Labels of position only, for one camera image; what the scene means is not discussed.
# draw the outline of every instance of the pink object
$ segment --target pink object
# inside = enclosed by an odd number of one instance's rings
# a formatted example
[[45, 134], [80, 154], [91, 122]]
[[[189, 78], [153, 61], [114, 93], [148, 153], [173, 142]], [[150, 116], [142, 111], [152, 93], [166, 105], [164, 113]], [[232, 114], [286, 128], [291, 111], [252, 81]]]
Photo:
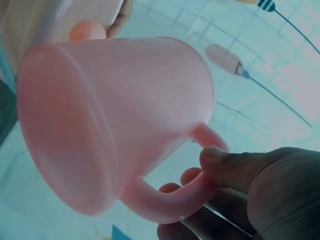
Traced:
[[72, 42], [105, 39], [106, 37], [107, 33], [104, 26], [92, 20], [79, 22], [70, 32], [70, 41]]
[[206, 125], [215, 107], [214, 84], [189, 45], [159, 37], [36, 46], [17, 83], [30, 153], [74, 210], [97, 215], [120, 199], [147, 220], [170, 224], [215, 194], [202, 173], [172, 193], [143, 180], [189, 138], [228, 151]]
[[237, 55], [218, 44], [211, 44], [205, 49], [206, 56], [214, 64], [230, 74], [242, 76], [243, 63]]
[[69, 41], [73, 27], [87, 20], [95, 20], [104, 28], [111, 26], [124, 0], [51, 0], [41, 20], [36, 43]]

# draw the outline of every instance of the pink cup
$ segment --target pink cup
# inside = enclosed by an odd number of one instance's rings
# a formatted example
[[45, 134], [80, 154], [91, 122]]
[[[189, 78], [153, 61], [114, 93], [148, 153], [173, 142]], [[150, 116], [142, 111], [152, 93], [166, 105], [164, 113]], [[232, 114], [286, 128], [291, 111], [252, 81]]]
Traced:
[[17, 83], [30, 153], [74, 210], [98, 215], [120, 199], [145, 219], [170, 224], [215, 194], [202, 173], [172, 193], [143, 180], [189, 138], [228, 151], [206, 125], [215, 107], [214, 84], [189, 45], [159, 37], [36, 46]]

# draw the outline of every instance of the skin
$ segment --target skin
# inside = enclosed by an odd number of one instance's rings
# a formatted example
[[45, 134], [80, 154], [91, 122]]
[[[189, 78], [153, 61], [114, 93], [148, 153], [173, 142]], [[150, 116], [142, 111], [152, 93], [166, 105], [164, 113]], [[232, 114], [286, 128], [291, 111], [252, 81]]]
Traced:
[[[320, 152], [286, 147], [236, 154], [210, 147], [202, 151], [200, 164], [218, 186], [215, 197], [183, 222], [159, 225], [160, 240], [320, 239]], [[188, 169], [181, 184], [200, 172]], [[178, 188], [169, 183], [160, 190]]]
[[129, 21], [134, 7], [134, 0], [124, 0], [120, 12], [113, 25], [106, 29], [107, 38], [115, 38]]

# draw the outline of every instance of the black wire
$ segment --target black wire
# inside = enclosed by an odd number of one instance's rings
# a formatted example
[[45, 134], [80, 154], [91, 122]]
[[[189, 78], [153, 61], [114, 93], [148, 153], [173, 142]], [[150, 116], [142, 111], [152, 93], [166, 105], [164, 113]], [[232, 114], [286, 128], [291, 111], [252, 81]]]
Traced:
[[285, 16], [283, 16], [280, 12], [278, 12], [277, 10], [274, 10], [274, 12], [276, 12], [280, 17], [282, 17], [288, 24], [290, 24], [295, 30], [297, 30], [303, 37], [305, 40], [307, 40], [310, 45], [314, 48], [314, 50], [317, 51], [317, 53], [320, 55], [320, 51], [316, 48], [316, 46], [295, 26], [293, 25]]
[[275, 95], [272, 91], [267, 89], [265, 86], [263, 86], [261, 83], [257, 82], [255, 79], [253, 79], [251, 76], [249, 77], [252, 81], [254, 81], [256, 84], [258, 84], [261, 88], [266, 90], [268, 93], [270, 93], [272, 96], [274, 96], [276, 99], [278, 99], [281, 103], [283, 103], [287, 108], [289, 108], [292, 112], [294, 112], [302, 121], [304, 121], [310, 128], [312, 128], [312, 125], [304, 119], [299, 113], [297, 113], [292, 107], [290, 107], [287, 103], [285, 103], [281, 98], [279, 98], [277, 95]]
[[250, 120], [251, 122], [253, 122], [253, 123], [257, 124], [257, 125], [260, 125], [261, 127], [265, 128], [265, 129], [268, 129], [266, 126], [263, 126], [261, 123], [259, 123], [259, 122], [255, 121], [255, 120], [253, 120], [252, 118], [244, 115], [242, 112], [240, 112], [240, 111], [238, 111], [238, 110], [236, 110], [236, 109], [233, 109], [232, 107], [229, 107], [229, 106], [227, 106], [227, 105], [224, 105], [223, 103], [221, 103], [221, 102], [219, 102], [219, 101], [216, 101], [216, 104], [218, 104], [218, 105], [220, 105], [220, 106], [222, 106], [222, 107], [224, 107], [224, 108], [226, 108], [226, 109], [229, 109], [230, 111], [233, 111], [233, 112], [237, 113], [238, 115], [244, 117], [245, 119]]

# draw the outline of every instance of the mug handle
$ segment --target mug handle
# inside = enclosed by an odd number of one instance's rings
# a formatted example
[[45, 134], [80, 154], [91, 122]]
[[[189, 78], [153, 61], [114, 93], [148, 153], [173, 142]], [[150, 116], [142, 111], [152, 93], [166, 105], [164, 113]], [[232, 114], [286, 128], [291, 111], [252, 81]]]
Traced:
[[[229, 152], [225, 141], [205, 123], [199, 124], [190, 133], [190, 137], [204, 148], [216, 146]], [[203, 172], [171, 193], [160, 192], [139, 177], [126, 187], [120, 200], [136, 214], [149, 221], [172, 224], [197, 212], [213, 198], [217, 189]]]

